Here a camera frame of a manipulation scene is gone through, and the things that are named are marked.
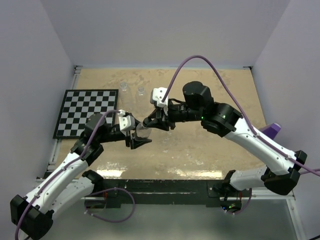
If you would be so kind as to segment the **small clear plastic bottle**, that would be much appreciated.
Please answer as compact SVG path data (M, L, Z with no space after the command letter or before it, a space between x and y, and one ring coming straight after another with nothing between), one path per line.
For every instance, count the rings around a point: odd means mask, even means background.
M152 129L139 124L135 129L135 136L139 139L148 139L151 135Z

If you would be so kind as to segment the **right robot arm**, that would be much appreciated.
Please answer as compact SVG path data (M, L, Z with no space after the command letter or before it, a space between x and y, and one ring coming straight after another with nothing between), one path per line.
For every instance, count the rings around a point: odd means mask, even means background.
M166 91L164 87L152 90L150 103L155 109L143 120L144 127L169 131L176 123L199 121L208 132L238 144L265 164L257 169L229 171L217 191L233 197L245 189L266 187L285 196L297 185L299 170L307 159L305 152L289 150L249 127L238 110L214 101L210 89L199 81L183 86L184 101L168 98Z

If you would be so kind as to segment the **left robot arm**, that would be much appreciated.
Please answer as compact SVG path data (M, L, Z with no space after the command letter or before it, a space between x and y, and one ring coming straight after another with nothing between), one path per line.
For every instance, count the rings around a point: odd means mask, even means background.
M103 143L125 141L132 150L150 143L147 136L138 135L140 125L124 110L91 115L63 162L35 189L10 201L11 221L16 225L14 238L23 231L28 239L39 240L75 202L88 195L99 196L104 179L87 168L104 151Z

